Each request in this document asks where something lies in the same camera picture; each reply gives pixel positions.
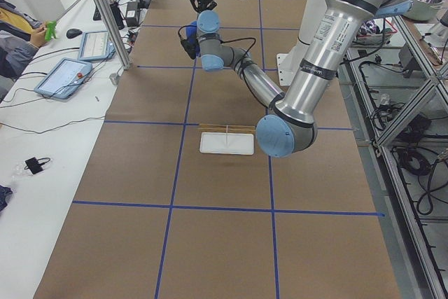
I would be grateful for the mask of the blue grey towel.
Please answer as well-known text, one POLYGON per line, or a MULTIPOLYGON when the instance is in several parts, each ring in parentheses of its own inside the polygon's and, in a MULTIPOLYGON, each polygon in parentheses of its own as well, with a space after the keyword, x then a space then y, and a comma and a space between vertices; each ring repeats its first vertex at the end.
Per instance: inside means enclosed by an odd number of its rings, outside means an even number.
POLYGON ((197 22, 193 21, 190 24, 187 25, 185 28, 186 32, 186 39, 189 40, 191 43, 194 42, 197 36, 197 22))

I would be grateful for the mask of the inner wooden rack bar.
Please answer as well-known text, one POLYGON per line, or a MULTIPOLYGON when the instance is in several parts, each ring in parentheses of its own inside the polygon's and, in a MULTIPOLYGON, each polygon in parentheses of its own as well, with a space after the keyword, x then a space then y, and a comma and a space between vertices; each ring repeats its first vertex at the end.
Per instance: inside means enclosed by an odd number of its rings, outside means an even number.
POLYGON ((205 126, 199 126, 198 130, 201 132, 222 132, 222 133, 246 133, 246 134, 254 134, 256 129, 254 127, 243 127, 243 128, 236 128, 236 127, 205 127, 205 126))

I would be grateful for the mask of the white towel rack tray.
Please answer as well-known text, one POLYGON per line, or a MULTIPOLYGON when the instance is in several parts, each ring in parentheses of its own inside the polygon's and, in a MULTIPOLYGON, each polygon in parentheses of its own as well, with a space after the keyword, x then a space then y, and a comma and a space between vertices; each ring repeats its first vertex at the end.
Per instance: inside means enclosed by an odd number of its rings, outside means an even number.
POLYGON ((254 138, 252 134, 203 132, 201 134, 200 153, 253 155, 254 138))

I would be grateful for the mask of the black power adapter box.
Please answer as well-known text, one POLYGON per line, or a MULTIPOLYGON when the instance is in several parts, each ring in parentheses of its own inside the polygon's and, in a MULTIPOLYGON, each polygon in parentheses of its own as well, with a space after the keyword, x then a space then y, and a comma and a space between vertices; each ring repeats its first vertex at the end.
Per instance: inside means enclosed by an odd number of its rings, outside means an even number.
POLYGON ((130 1, 127 3, 125 11, 125 21, 128 27, 138 27, 140 17, 140 8, 137 1, 130 1))

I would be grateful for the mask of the far teach pendant tablet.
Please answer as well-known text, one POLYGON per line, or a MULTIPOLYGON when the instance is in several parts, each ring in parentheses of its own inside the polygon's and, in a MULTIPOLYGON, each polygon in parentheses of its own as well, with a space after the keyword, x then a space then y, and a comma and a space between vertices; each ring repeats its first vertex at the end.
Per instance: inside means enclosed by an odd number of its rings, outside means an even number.
POLYGON ((107 31, 82 33, 78 60, 93 62, 107 60, 115 52, 107 31))

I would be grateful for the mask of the teach pendant tablet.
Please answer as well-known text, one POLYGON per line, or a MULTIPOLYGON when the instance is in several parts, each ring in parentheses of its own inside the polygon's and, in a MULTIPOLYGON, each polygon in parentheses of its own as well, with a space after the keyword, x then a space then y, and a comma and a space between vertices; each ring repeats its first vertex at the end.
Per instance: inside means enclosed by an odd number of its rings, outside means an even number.
POLYGON ((34 92, 50 99, 68 99, 86 81, 92 69, 90 62, 63 58, 38 83, 34 92))
POLYGON ((82 33, 78 60, 93 62, 107 60, 115 52, 107 31, 82 33))

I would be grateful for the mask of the black computer mouse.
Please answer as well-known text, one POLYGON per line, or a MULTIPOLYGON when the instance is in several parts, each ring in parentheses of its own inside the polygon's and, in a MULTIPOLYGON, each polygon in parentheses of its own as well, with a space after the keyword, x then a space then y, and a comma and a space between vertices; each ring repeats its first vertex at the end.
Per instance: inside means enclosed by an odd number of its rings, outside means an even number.
POLYGON ((68 29, 66 31, 66 37, 68 39, 74 39, 77 36, 80 36, 83 32, 80 29, 68 29))

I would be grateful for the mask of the green plastic toy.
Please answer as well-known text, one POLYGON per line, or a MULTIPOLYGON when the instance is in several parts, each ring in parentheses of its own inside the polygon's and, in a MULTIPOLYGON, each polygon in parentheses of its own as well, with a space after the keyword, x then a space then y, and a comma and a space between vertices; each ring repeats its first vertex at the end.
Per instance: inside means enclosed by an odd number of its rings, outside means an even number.
POLYGON ((45 33, 45 41, 51 41, 52 39, 56 39, 56 27, 57 27, 57 21, 47 21, 45 24, 46 33, 45 33))

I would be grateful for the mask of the near teach pendant tablet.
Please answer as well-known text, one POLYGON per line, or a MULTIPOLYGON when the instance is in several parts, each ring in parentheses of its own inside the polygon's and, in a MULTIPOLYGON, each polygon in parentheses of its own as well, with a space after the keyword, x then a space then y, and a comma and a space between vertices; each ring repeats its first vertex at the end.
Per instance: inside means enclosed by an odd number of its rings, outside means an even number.
POLYGON ((38 83, 34 92, 50 99, 68 99, 86 81, 92 69, 90 62, 63 58, 38 83))

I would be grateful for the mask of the person in grey jacket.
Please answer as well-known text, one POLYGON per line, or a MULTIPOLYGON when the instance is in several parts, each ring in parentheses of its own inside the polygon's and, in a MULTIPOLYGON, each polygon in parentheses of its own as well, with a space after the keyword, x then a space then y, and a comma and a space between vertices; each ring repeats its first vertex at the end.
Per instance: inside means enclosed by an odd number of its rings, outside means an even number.
POLYGON ((17 79, 46 44, 47 22, 20 11, 1 0, 1 76, 17 79))

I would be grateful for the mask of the brown paper table cover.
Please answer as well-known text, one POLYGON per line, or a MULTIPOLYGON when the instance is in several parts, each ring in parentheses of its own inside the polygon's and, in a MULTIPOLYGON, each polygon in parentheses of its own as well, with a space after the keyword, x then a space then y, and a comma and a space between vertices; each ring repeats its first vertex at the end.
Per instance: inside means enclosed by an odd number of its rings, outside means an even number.
POLYGON ((36 298, 399 298, 340 85, 287 158, 200 152, 264 109, 182 50, 189 0, 153 0, 36 298))

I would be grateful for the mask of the aluminium frame post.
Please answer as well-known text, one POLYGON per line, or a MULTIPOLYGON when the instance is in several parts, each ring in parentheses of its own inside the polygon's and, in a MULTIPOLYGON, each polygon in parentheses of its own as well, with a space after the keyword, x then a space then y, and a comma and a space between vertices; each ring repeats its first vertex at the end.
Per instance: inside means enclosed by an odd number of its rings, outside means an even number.
POLYGON ((109 37, 115 48, 115 52, 120 59, 120 63, 124 70, 128 70, 131 61, 125 45, 121 38, 118 26, 113 16, 111 7, 107 0, 94 0, 95 5, 98 7, 103 23, 106 25, 109 37))

